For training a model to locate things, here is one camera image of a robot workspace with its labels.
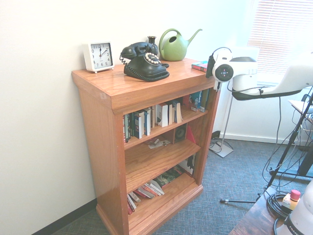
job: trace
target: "rotary dial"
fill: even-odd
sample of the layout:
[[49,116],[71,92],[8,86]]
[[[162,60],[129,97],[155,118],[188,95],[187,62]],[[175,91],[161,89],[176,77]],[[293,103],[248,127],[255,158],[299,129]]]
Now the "rotary dial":
[[158,59],[158,57],[150,52],[146,53],[144,58],[149,64],[152,64],[152,65],[161,64],[161,61]]

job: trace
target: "clock face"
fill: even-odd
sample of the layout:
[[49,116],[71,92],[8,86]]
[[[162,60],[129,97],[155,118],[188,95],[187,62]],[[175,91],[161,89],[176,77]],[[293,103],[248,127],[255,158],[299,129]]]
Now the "clock face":
[[110,43],[91,44],[90,47],[95,70],[112,66]]

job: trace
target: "green watering can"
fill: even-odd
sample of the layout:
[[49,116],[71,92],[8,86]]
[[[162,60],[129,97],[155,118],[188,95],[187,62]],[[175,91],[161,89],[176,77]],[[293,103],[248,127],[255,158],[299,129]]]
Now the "green watering can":
[[[158,44],[158,48],[160,49],[160,54],[162,58],[167,61],[179,61],[185,58],[189,44],[194,39],[196,34],[201,30],[202,29],[198,29],[189,40],[184,40],[182,38],[182,35],[174,28],[166,30],[162,34],[160,42]],[[167,39],[162,46],[164,36],[171,31],[175,31],[177,35]]]

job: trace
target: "electrical outlet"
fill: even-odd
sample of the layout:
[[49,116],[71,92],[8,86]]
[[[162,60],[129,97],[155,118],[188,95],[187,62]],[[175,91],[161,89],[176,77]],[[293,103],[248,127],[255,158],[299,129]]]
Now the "electrical outlet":
[[214,138],[219,138],[220,137],[220,134],[221,134],[221,131],[215,131],[212,133],[212,136],[211,136],[211,139],[214,139]]

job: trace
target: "white alarm clock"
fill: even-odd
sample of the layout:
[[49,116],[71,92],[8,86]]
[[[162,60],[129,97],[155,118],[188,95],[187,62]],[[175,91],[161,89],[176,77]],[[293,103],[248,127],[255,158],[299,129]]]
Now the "white alarm clock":
[[83,44],[86,69],[97,73],[98,71],[113,69],[111,43]]

